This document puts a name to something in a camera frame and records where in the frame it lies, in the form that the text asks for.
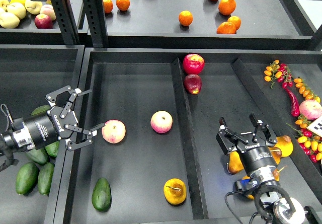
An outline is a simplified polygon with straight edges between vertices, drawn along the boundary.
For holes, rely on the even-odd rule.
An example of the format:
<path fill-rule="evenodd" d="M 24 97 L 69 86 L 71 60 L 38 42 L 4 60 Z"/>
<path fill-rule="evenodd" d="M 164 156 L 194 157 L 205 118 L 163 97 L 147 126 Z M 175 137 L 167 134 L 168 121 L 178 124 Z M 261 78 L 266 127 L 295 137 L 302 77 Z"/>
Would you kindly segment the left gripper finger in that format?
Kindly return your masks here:
<path fill-rule="evenodd" d="M 77 97 L 91 93 L 92 90 L 82 91 L 79 88 L 73 89 L 70 85 L 64 86 L 46 95 L 46 100 L 51 106 L 48 114 L 56 114 L 58 118 L 65 119 L 72 112 L 72 106 Z"/>
<path fill-rule="evenodd" d="M 76 133 L 76 138 L 79 140 L 78 142 L 72 141 L 71 138 L 67 138 L 66 141 L 66 149 L 68 151 L 74 151 L 80 149 L 82 147 L 89 146 L 93 143 L 93 137 L 98 134 L 98 130 L 103 128 L 105 123 L 100 123 L 91 129 L 84 129 L 78 126 L 66 124 L 64 126 L 65 130 L 70 130 L 72 134 Z"/>

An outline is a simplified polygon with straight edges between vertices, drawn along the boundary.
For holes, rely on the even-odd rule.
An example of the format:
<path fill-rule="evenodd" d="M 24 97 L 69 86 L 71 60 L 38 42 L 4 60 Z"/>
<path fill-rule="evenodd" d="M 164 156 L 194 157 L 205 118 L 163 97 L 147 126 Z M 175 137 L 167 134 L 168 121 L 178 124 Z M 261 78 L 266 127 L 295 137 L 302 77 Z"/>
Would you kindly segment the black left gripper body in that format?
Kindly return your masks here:
<path fill-rule="evenodd" d="M 73 110 L 64 112 L 63 107 L 54 106 L 23 120 L 21 147 L 24 150 L 40 149 L 61 139 L 67 139 L 72 131 L 65 125 L 77 126 L 78 119 Z"/>

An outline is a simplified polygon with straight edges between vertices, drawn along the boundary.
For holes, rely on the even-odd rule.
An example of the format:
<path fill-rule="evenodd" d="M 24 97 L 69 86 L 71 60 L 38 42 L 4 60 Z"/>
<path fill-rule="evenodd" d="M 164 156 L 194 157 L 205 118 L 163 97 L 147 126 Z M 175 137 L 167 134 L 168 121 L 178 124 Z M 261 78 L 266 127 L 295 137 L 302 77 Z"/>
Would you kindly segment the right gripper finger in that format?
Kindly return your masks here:
<path fill-rule="evenodd" d="M 258 119 L 254 113 L 249 115 L 249 119 L 255 128 L 252 133 L 253 143 L 260 143 L 268 146 L 274 146 L 277 143 L 277 136 L 269 124 L 265 124 L 262 120 Z"/>
<path fill-rule="evenodd" d="M 216 140 L 225 155 L 234 151 L 246 151 L 246 146 L 250 144 L 248 139 L 229 129 L 223 117 L 219 119 L 219 125 Z"/>

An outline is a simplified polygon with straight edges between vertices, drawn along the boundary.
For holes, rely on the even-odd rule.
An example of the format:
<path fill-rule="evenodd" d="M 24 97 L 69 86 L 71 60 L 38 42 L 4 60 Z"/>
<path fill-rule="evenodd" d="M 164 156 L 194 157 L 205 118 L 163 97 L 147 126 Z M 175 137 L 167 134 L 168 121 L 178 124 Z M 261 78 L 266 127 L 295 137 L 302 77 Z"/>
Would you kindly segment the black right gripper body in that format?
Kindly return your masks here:
<path fill-rule="evenodd" d="M 244 170 L 247 174 L 257 171 L 261 167 L 274 168 L 277 163 L 274 160 L 267 144 L 272 145 L 277 142 L 276 137 L 271 138 L 268 134 L 255 136 L 252 132 L 241 133 L 241 136 L 247 141 L 238 143 L 238 154 Z"/>

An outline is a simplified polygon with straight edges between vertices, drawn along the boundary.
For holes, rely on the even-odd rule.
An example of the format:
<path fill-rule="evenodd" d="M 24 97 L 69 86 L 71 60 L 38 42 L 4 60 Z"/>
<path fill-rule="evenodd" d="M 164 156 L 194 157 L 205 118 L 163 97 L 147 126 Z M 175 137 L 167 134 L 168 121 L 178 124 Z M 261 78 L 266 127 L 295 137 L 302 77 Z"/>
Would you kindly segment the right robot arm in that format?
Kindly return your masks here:
<path fill-rule="evenodd" d="M 302 206 L 281 187 L 276 178 L 278 164 L 269 148 L 277 143 L 277 136 L 270 125 L 264 124 L 254 114 L 249 115 L 253 131 L 237 133 L 228 128 L 223 117 L 216 135 L 223 153 L 229 156 L 227 169 L 232 172 L 232 162 L 242 166 L 247 178 L 234 184 L 231 194 L 252 196 L 256 212 L 265 223 L 321 223 L 310 206 Z"/>

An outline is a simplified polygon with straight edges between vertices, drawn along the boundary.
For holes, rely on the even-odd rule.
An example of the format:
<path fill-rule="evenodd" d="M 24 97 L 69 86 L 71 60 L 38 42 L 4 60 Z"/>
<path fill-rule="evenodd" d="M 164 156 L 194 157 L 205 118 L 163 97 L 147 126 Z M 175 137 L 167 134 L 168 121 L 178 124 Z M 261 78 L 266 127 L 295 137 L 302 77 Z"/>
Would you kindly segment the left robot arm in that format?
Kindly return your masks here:
<path fill-rule="evenodd" d="M 74 151 L 93 143 L 92 138 L 105 126 L 100 123 L 87 130 L 78 126 L 78 119 L 72 106 L 77 97 L 90 93 L 67 85 L 46 95 L 51 108 L 28 119 L 13 119 L 7 111 L 11 129 L 1 133 L 1 156 L 6 160 L 1 171 L 16 165 L 15 152 L 28 152 L 44 148 L 56 141 L 65 141 L 66 149 Z"/>

